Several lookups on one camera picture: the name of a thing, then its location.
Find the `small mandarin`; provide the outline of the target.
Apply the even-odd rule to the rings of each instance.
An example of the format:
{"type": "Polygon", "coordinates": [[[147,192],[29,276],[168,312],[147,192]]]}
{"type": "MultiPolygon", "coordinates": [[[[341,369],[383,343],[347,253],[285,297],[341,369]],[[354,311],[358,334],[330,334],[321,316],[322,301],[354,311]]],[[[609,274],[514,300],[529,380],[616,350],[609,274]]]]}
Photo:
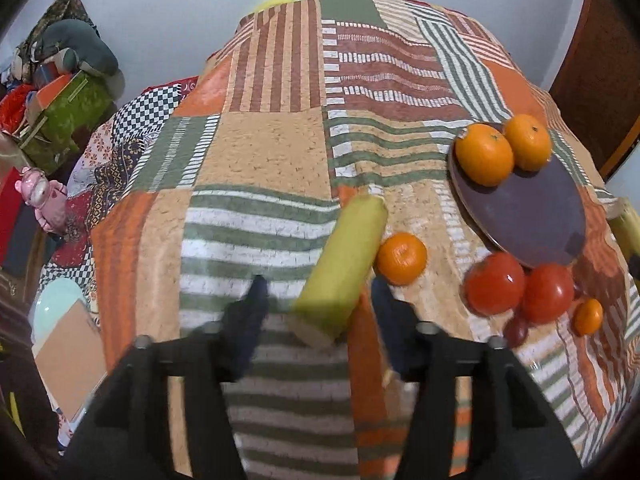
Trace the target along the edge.
{"type": "Polygon", "coordinates": [[[398,232],[381,244],[374,270],[392,285],[407,286],[423,273],[427,258],[427,248],[420,238],[398,232]]]}
{"type": "Polygon", "coordinates": [[[574,333],[579,337],[594,334],[600,330],[603,318],[602,304],[596,298],[586,299],[574,311],[572,319],[574,333]]]}

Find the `red tomato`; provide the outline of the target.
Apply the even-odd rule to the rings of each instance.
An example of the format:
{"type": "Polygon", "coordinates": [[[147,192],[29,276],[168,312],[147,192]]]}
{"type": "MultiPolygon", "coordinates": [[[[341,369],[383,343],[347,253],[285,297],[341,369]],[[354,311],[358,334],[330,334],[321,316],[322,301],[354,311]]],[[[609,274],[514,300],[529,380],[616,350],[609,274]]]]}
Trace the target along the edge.
{"type": "Polygon", "coordinates": [[[506,252],[493,252],[466,274],[465,301],[479,315],[498,315],[520,304],[525,284],[521,263],[506,252]]]}
{"type": "Polygon", "coordinates": [[[530,272],[520,313],[529,324],[549,324],[565,313],[573,300],[572,271],[557,263],[546,263],[530,272]]]}

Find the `large orange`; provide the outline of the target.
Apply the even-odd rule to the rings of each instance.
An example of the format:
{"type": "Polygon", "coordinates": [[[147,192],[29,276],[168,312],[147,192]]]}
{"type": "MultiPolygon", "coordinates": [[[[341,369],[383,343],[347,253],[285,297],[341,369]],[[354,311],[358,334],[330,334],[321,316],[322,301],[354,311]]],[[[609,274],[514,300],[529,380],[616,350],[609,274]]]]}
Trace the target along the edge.
{"type": "Polygon", "coordinates": [[[465,174],[476,184],[494,188],[514,168],[511,145],[496,128],[472,124],[454,142],[454,154],[465,174]]]}
{"type": "Polygon", "coordinates": [[[518,168],[537,172],[547,165],[552,155],[552,142],[547,128],[537,118],[515,115],[504,124],[503,134],[511,145],[518,168]]]}

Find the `brown cardboard sheet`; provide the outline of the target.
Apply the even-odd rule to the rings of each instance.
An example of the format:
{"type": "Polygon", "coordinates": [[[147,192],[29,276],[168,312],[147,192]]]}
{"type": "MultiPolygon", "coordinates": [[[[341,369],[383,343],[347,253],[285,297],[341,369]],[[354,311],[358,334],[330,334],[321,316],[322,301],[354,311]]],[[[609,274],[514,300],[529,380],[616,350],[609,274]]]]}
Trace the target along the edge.
{"type": "Polygon", "coordinates": [[[77,300],[36,354],[44,385],[67,419],[74,419],[106,375],[100,332],[77,300]]]}

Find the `red grape left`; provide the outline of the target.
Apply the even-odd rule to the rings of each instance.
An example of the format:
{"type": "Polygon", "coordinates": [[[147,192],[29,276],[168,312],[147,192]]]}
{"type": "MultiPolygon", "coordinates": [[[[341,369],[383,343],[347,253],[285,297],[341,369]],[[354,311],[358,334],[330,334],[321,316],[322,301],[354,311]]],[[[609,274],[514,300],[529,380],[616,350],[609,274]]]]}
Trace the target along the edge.
{"type": "Polygon", "coordinates": [[[525,318],[514,315],[503,327],[503,338],[511,349],[520,348],[528,336],[528,323],[525,318]]]}

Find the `purple ceramic plate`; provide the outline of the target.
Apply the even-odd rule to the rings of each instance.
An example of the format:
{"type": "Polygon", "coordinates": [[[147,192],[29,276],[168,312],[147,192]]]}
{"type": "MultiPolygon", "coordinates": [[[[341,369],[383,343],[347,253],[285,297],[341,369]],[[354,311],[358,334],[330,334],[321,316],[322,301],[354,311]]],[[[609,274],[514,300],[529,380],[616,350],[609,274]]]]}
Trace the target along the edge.
{"type": "Polygon", "coordinates": [[[463,170],[456,150],[448,155],[449,177],[457,199],[477,229],[522,266],[555,262],[571,266],[587,239],[586,214],[578,186],[559,157],[541,170],[516,168],[488,188],[463,170]]]}

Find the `pink toy figure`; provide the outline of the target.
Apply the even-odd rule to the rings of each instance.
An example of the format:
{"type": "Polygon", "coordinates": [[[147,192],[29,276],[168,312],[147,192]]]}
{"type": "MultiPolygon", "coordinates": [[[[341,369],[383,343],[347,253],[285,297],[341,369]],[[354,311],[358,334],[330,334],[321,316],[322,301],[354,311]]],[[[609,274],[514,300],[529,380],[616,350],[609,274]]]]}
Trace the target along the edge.
{"type": "Polygon", "coordinates": [[[49,180],[39,168],[25,166],[15,182],[24,203],[32,207],[44,232],[62,236],[66,233],[66,186],[49,180]]]}

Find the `red box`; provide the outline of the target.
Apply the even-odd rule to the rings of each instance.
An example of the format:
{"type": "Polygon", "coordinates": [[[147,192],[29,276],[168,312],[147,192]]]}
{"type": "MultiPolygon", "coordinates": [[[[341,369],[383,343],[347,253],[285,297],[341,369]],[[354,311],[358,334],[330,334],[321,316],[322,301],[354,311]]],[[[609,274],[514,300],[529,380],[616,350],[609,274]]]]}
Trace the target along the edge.
{"type": "Polygon", "coordinates": [[[0,261],[3,261],[9,248],[15,221],[20,213],[22,196],[15,188],[20,175],[15,169],[1,182],[0,195],[0,261]]]}

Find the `checkered floral quilt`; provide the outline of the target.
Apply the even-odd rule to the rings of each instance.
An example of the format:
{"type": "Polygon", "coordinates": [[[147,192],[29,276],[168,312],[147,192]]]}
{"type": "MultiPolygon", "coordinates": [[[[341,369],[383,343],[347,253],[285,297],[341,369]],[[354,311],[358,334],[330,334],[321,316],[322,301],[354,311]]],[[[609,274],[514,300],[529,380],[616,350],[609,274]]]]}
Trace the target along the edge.
{"type": "Polygon", "coordinates": [[[96,128],[68,177],[67,233],[48,236],[37,292],[66,278],[98,315],[91,231],[124,196],[140,158],[197,81],[193,76],[147,88],[96,128]]]}

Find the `green cardboard box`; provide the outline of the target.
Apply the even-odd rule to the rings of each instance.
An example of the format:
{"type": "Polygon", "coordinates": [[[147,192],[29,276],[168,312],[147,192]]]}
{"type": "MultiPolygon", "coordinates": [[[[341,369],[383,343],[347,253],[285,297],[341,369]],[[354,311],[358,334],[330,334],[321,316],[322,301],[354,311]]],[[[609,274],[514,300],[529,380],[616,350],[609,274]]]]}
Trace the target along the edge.
{"type": "Polygon", "coordinates": [[[52,100],[40,106],[18,146],[35,167],[54,174],[86,147],[114,102],[103,80],[84,72],[59,76],[49,88],[52,100]]]}

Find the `striped patchwork blanket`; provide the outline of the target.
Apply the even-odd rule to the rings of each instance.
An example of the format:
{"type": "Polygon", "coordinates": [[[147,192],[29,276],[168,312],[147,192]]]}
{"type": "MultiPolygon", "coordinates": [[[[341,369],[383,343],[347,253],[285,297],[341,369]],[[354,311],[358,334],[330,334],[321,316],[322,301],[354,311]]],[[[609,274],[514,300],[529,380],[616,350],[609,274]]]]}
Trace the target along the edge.
{"type": "Polygon", "coordinates": [[[424,241],[428,265],[399,295],[454,336],[484,340],[503,318],[465,309],[463,275],[488,243],[454,198],[446,158],[472,122],[525,113],[549,128],[587,219],[576,280],[603,306],[576,336],[537,327],[518,356],[583,463],[639,387],[639,294],[608,228],[611,200],[547,92],[478,21],[408,0],[299,0],[247,16],[207,62],[91,231],[108,364],[131,339],[170,339],[242,296],[257,274],[273,300],[248,374],[224,392],[252,479],[386,479],[412,392],[390,374],[367,304],[344,344],[306,347],[284,314],[341,204],[381,194],[387,229],[424,241]]]}

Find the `brown wooden door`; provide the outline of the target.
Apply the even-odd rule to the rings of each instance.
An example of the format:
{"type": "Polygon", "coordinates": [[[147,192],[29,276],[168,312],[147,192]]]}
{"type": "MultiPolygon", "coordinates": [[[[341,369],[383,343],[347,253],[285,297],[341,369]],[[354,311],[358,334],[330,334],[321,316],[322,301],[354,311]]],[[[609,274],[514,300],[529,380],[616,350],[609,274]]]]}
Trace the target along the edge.
{"type": "Polygon", "coordinates": [[[639,62],[639,40],[614,2],[584,0],[551,95],[603,179],[639,142],[639,62]]]}

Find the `grey plush toy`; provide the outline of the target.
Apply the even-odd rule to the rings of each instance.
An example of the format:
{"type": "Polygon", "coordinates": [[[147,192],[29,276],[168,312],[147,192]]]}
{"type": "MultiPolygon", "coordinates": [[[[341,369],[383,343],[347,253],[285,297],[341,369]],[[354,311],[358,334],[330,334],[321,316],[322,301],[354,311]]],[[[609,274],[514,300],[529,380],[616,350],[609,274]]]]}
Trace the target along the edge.
{"type": "Polygon", "coordinates": [[[113,51],[85,21],[66,18],[47,26],[30,47],[32,59],[52,61],[60,73],[80,70],[98,77],[117,101],[126,81],[113,51]]]}

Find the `yellow foam headboard pad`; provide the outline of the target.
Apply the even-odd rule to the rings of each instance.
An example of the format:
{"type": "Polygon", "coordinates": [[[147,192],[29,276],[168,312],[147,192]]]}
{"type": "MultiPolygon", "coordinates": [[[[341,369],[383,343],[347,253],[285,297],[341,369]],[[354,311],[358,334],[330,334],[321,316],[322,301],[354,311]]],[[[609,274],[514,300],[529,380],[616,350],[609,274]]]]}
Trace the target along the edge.
{"type": "Polygon", "coordinates": [[[280,4],[291,3],[295,0],[262,0],[254,6],[253,13],[262,12],[272,8],[273,6],[280,6],[280,4]]]}

